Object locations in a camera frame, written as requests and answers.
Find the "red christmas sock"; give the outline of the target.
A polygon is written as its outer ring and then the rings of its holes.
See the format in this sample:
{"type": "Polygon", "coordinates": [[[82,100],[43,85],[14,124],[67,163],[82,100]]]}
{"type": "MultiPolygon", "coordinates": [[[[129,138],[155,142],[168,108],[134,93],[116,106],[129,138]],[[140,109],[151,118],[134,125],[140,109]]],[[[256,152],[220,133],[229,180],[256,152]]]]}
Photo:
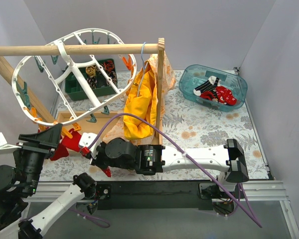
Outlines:
{"type": "Polygon", "coordinates": [[[218,102],[218,96],[215,91],[205,91],[200,95],[201,98],[213,102],[218,102]]]}
{"type": "Polygon", "coordinates": [[[216,87],[216,94],[218,102],[221,104],[234,106],[237,102],[237,99],[233,96],[231,90],[223,86],[216,87]]]}
{"type": "MultiPolygon", "coordinates": [[[[69,156],[70,150],[81,154],[80,148],[78,146],[81,136],[82,134],[78,130],[75,130],[74,128],[69,129],[67,132],[65,132],[65,130],[63,129],[61,132],[59,145],[55,150],[54,154],[49,159],[51,161],[56,161],[58,159],[67,157],[69,156]]],[[[83,157],[87,159],[91,159],[90,155],[83,156],[83,157]]]]}

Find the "white clip sock hanger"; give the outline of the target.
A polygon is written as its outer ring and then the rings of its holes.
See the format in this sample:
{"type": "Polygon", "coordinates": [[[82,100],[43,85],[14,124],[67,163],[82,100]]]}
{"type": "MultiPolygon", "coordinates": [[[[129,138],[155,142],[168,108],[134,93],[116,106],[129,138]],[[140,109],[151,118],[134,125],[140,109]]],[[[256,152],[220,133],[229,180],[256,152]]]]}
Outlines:
{"type": "Polygon", "coordinates": [[[48,118],[39,111],[39,107],[34,104],[34,97],[30,95],[30,89],[26,82],[21,81],[19,72],[25,66],[27,61],[34,61],[41,73],[45,73],[51,81],[54,90],[59,95],[63,105],[70,113],[67,121],[62,122],[64,126],[73,125],[79,122],[83,117],[88,117],[92,113],[102,110],[109,103],[117,100],[126,93],[137,75],[137,61],[134,54],[129,52],[120,52],[119,56],[126,56],[131,61],[131,77],[124,88],[119,88],[115,65],[107,60],[99,61],[96,59],[101,52],[82,52],[73,53],[68,48],[71,45],[75,47],[100,46],[123,47],[126,44],[114,33],[100,28],[85,28],[71,32],[47,44],[52,53],[43,53],[36,51],[25,54],[24,58],[17,64],[12,77],[11,88],[16,100],[23,113],[33,122],[46,127],[55,125],[55,118],[48,118]],[[44,56],[50,56],[52,62],[62,61],[66,65],[65,71],[57,78],[50,72],[44,56]],[[68,98],[75,90],[84,92],[90,101],[90,107],[82,114],[75,113],[68,98]]]}

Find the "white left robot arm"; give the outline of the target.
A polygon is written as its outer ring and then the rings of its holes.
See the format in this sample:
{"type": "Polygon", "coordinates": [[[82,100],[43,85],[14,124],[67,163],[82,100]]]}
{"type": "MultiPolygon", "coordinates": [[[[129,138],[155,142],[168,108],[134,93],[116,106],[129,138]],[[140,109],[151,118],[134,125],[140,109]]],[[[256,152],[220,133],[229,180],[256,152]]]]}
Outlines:
{"type": "Polygon", "coordinates": [[[68,189],[36,216],[22,220],[25,199],[38,187],[43,163],[59,146],[62,124],[45,131],[21,134],[20,143],[8,144],[0,132],[0,152],[12,153],[15,166],[0,165],[0,239],[41,239],[74,204],[96,195],[96,181],[87,173],[75,175],[68,189]]]}

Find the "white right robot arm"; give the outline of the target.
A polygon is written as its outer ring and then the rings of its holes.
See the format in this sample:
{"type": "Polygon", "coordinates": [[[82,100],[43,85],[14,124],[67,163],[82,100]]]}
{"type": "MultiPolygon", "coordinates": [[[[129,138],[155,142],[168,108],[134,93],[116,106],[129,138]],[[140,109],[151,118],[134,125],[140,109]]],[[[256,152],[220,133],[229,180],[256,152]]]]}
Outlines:
{"type": "Polygon", "coordinates": [[[210,148],[177,150],[163,145],[134,145],[122,138],[101,142],[91,153],[90,165],[99,167],[108,177],[110,168],[133,170],[137,174],[152,176],[180,169],[203,167],[219,171],[216,194],[229,197],[238,183],[249,181],[245,153],[235,139],[210,148]]]}

